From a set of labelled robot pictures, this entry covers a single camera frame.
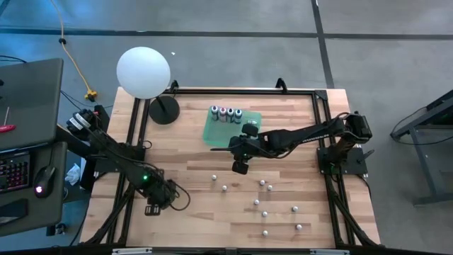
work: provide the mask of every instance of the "black lamp base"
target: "black lamp base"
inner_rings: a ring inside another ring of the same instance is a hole
[[[179,116],[179,104],[171,96],[158,96],[149,104],[148,113],[155,123],[170,124]]]

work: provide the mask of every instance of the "small can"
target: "small can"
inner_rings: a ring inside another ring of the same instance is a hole
[[[233,108],[228,108],[228,111],[226,112],[228,118],[226,121],[228,123],[233,123],[234,122],[234,109]]]
[[[220,108],[219,110],[219,120],[222,121],[222,122],[226,122],[227,121],[227,110],[225,108]]]
[[[217,106],[211,106],[211,114],[213,121],[219,120],[219,108]]]
[[[234,112],[234,122],[236,124],[241,124],[241,121],[242,121],[242,110],[237,109]]]

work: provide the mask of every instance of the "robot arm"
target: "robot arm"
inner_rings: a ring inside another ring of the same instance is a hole
[[[366,143],[372,137],[366,117],[358,113],[342,113],[332,120],[293,131],[271,130],[258,134],[257,127],[245,124],[242,132],[245,135],[230,139],[228,148],[212,149],[230,151],[234,155],[233,171],[239,174],[247,174],[246,163],[253,157],[282,159],[301,144],[327,137],[341,137],[337,144],[329,147],[328,154],[331,163],[339,164],[354,145]]]
[[[100,126],[98,117],[91,110],[81,110],[67,121],[67,129],[81,140],[89,141],[99,154],[112,161],[126,175],[136,191],[148,198],[159,209],[166,209],[176,199],[177,184],[165,180],[164,170],[136,160],[144,157],[144,149],[130,144],[118,143]]]

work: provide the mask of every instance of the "white ball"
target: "white ball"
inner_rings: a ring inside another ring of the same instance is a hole
[[[170,83],[170,66],[161,53],[148,47],[134,47],[118,60],[116,76],[121,87],[140,99],[154,98]]]

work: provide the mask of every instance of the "wooden table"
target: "wooden table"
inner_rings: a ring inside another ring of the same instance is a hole
[[[349,111],[345,90],[330,89],[331,115]],[[331,248],[334,247],[326,185],[316,162],[318,142],[298,146],[285,159],[250,160],[247,175],[231,171],[228,152],[210,152],[202,140],[207,109],[211,105],[258,111],[263,117],[261,132],[295,130],[313,125],[314,112],[308,96],[281,95],[178,95],[180,115],[170,125],[148,120],[145,140],[153,143],[146,161],[165,169],[188,190],[192,203],[187,210],[163,210],[147,217],[147,200],[136,193],[130,221],[128,246],[141,247],[248,247],[248,248]],[[117,91],[108,134],[124,142],[134,99],[121,88]],[[137,141],[144,101],[139,107],[134,141]],[[212,174],[217,180],[212,181]],[[112,210],[118,174],[107,174],[96,182],[91,195],[81,241],[93,236]],[[356,176],[344,176],[350,212],[375,242],[379,235],[369,193]],[[273,190],[267,191],[267,185]],[[222,192],[222,186],[228,186]],[[182,207],[184,195],[174,205]],[[297,213],[292,206],[299,207]],[[338,212],[342,238],[345,226]],[[295,229],[296,224],[302,230]],[[117,225],[116,238],[120,234]]]

